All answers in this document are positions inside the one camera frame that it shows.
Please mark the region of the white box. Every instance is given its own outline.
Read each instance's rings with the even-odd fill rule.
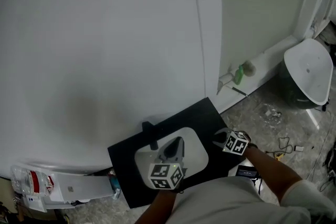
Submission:
[[[182,177],[179,163],[152,163],[149,167],[148,179],[154,189],[175,189]]]
[[[248,140],[243,133],[231,132],[223,148],[224,152],[242,155],[247,147]]]

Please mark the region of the white shirt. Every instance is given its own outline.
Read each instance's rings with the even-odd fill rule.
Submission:
[[[308,181],[291,186],[277,206],[264,202],[250,179],[225,177],[178,194],[167,224],[307,224],[321,215],[335,219],[336,207]]]

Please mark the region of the gray floor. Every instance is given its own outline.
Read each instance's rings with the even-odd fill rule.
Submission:
[[[329,25],[317,38],[321,43],[327,40],[336,44],[336,35]],[[277,78],[222,114],[225,123],[235,129],[244,130],[263,151],[279,150],[279,138],[289,137],[289,144],[303,146],[303,152],[286,154],[281,161],[293,168],[302,178],[312,181],[317,188],[327,180],[326,168],[322,166],[328,150],[336,139],[336,72],[330,89],[330,105],[327,112],[295,110],[279,97]],[[281,117],[266,116],[281,112]],[[323,192],[329,198],[336,194],[336,187],[330,184]],[[275,196],[265,186],[261,197],[266,202],[277,203]],[[93,200],[72,210],[64,210],[73,224],[117,224],[134,223],[145,208],[130,210],[123,197]]]

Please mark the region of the white wall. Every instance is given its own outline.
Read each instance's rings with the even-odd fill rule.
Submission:
[[[302,3],[303,0],[223,0],[220,75],[290,36]]]
[[[0,175],[107,167],[147,117],[205,97],[195,0],[1,0],[0,82]]]

